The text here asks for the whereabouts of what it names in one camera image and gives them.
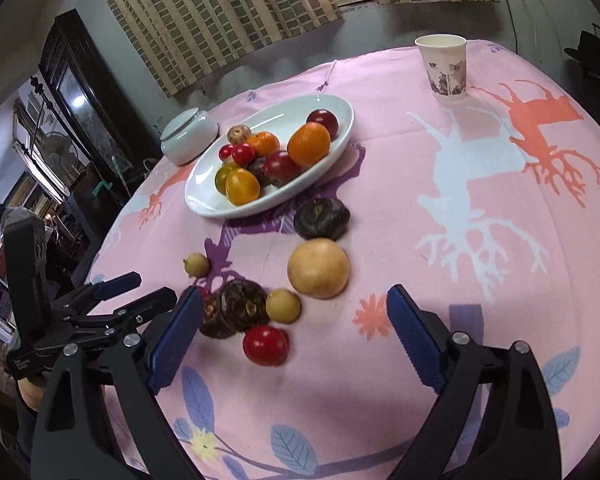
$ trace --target purple deer print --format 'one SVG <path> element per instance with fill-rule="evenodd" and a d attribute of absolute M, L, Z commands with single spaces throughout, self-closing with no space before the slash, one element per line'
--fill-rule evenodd
<path fill-rule="evenodd" d="M 277 208 L 247 218 L 226 220 L 222 224 L 217 245 L 211 238 L 205 240 L 205 252 L 211 263 L 211 271 L 206 278 L 197 280 L 196 284 L 205 286 L 209 291 L 216 291 L 229 280 L 244 278 L 230 268 L 232 263 L 228 260 L 229 251 L 235 237 L 263 233 L 293 234 L 296 232 L 294 229 L 294 216 L 300 206 L 314 198 L 336 198 L 338 188 L 347 180 L 360 174 L 366 148 L 360 144 L 354 144 L 353 147 L 358 150 L 358 158 L 354 165 L 343 174 L 324 184 L 310 187 Z"/>

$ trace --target paper cup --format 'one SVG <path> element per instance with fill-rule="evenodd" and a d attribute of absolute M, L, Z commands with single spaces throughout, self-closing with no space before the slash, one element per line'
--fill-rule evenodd
<path fill-rule="evenodd" d="M 431 34 L 416 40 L 429 84 L 437 98 L 457 101 L 466 96 L 466 39 Z"/>

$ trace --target plate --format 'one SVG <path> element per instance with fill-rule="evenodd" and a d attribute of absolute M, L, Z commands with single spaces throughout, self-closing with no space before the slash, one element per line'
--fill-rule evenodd
<path fill-rule="evenodd" d="M 291 136 L 304 124 L 307 116 L 318 108 L 324 108 L 336 116 L 338 135 L 331 141 L 329 154 L 317 164 L 285 186 L 267 186 L 257 200 L 235 206 L 218 193 L 214 183 L 216 172 L 222 166 L 218 152 L 227 144 L 226 136 L 221 132 L 221 137 L 208 147 L 191 170 L 184 188 L 187 206 L 200 216 L 208 218 L 243 218 L 280 205 L 315 184 L 340 158 L 349 142 L 353 108 L 347 100 L 328 94 L 294 97 L 261 110 L 240 123 L 250 127 L 254 134 L 271 132 L 280 140 L 280 147 L 284 149 Z"/>

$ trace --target silver screw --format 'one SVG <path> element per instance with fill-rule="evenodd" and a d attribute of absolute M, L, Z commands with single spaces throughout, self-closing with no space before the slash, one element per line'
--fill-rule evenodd
<path fill-rule="evenodd" d="M 132 346 L 136 346 L 140 342 L 140 335 L 136 332 L 125 335 L 125 338 L 122 340 L 125 346 L 131 348 Z"/>
<path fill-rule="evenodd" d="M 469 341 L 471 341 L 471 338 L 469 338 L 468 334 L 465 334 L 464 332 L 454 332 L 454 334 L 451 336 L 451 339 L 457 345 L 466 345 Z"/>
<path fill-rule="evenodd" d="M 66 356 L 74 355 L 78 351 L 78 345 L 76 343 L 69 343 L 62 349 L 62 353 Z"/>
<path fill-rule="evenodd" d="M 515 348 L 521 354 L 528 354 L 531 350 L 531 347 L 525 341 L 516 341 L 515 345 L 513 345 L 513 348 Z"/>

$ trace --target table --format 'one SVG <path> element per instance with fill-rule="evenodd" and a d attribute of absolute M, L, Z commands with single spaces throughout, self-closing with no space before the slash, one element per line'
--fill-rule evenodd
<path fill-rule="evenodd" d="M 251 364 L 241 335 L 196 335 L 158 395 L 208 478 L 386 478 L 435 400 L 386 317 L 395 283 L 451 330 L 490 346 L 531 345 L 552 395 L 565 474 L 595 441 L 600 129 L 497 44 L 470 41 L 468 68 L 469 96 L 453 105 L 434 98 L 418 51 L 397 48 L 317 66 L 210 112 L 225 132 L 276 102 L 325 92 L 348 99 L 356 120 L 352 145 L 314 190 L 352 213 L 338 242 L 352 266 L 344 293 L 302 298 L 285 365 Z M 213 290 L 240 276 L 289 287 L 298 203 L 244 221 L 203 219 L 182 197 L 189 171 L 163 159 L 120 213 L 90 278 L 136 270 L 142 285 L 97 313 L 164 285 L 180 293 L 194 281 L 182 265 L 193 251 L 211 260 Z M 478 392 L 451 465 L 467 457 L 486 394 Z M 112 390 L 107 404 L 127 461 L 143 468 Z"/>

